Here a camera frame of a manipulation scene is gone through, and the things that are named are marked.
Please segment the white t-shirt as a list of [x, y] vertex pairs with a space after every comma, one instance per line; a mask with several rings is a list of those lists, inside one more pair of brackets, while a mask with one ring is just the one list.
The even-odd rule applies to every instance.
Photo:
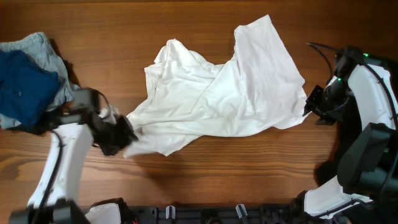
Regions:
[[304, 121], [305, 83], [269, 16], [234, 30], [215, 65], [170, 39], [145, 68], [147, 98], [128, 114], [138, 141], [125, 157], [178, 151], [202, 136], [246, 137]]

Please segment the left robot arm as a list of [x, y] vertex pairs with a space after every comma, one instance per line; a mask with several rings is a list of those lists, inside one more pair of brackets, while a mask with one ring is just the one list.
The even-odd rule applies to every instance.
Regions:
[[68, 111], [50, 122], [52, 143], [39, 184], [27, 207], [12, 212], [9, 223], [135, 222], [121, 198], [99, 202], [86, 212], [77, 204], [90, 148], [97, 146], [105, 156], [113, 156], [138, 139], [125, 116], [112, 108], [101, 114], [102, 98], [98, 90], [79, 89]]

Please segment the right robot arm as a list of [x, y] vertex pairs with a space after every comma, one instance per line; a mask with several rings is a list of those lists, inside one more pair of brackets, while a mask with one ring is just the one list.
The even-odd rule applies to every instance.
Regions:
[[337, 124], [338, 148], [315, 170], [316, 189], [293, 199], [290, 223], [397, 222], [397, 62], [346, 46], [304, 113]]

